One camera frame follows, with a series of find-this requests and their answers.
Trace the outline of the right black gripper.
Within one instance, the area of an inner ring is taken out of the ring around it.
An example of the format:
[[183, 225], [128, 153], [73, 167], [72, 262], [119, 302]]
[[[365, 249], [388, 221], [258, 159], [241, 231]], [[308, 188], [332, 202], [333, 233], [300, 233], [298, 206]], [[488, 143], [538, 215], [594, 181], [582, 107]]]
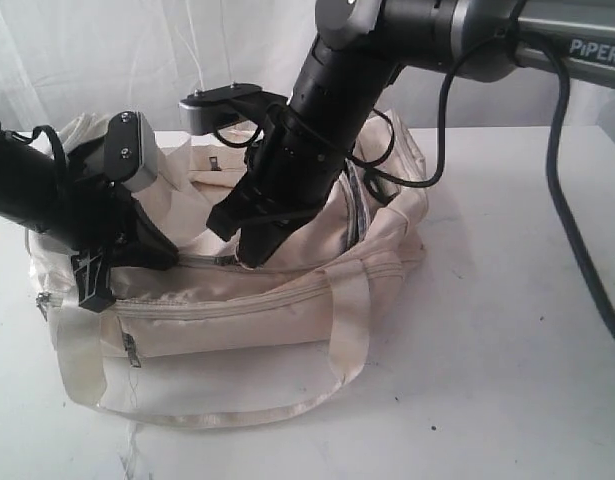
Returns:
[[286, 239], [324, 207], [362, 126], [345, 107], [232, 107], [213, 132], [239, 116], [263, 131], [248, 145], [246, 173], [216, 204], [207, 227], [223, 240], [240, 234], [236, 256], [246, 268], [265, 264]]

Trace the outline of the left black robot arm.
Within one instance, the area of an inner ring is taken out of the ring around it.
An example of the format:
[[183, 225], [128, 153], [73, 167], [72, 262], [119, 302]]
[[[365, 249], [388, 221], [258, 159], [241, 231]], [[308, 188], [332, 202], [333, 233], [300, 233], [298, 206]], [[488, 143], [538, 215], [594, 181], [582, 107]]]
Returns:
[[68, 272], [86, 310], [114, 304], [113, 268], [164, 271], [178, 262], [177, 247], [134, 197], [156, 181], [158, 153], [140, 112], [113, 116], [74, 150], [48, 125], [25, 137], [0, 123], [0, 216], [71, 250]]

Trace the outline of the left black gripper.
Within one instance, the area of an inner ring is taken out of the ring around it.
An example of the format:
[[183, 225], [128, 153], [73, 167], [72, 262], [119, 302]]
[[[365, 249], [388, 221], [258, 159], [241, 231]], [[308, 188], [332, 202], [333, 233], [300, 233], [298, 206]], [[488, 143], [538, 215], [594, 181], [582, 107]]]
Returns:
[[150, 220], [132, 192], [103, 173], [104, 145], [84, 144], [69, 155], [71, 198], [70, 264], [78, 306], [100, 313], [116, 298], [115, 267], [158, 271], [178, 263], [177, 247]]

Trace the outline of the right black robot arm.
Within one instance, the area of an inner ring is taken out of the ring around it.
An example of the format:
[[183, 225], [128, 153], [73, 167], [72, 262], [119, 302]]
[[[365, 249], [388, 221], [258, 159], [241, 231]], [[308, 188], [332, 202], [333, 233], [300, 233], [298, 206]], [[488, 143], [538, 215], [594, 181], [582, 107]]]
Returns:
[[316, 36], [289, 97], [253, 84], [216, 91], [215, 130], [256, 125], [246, 171], [208, 228], [266, 263], [312, 221], [384, 90], [408, 67], [488, 83], [519, 68], [615, 89], [615, 1], [320, 1]]

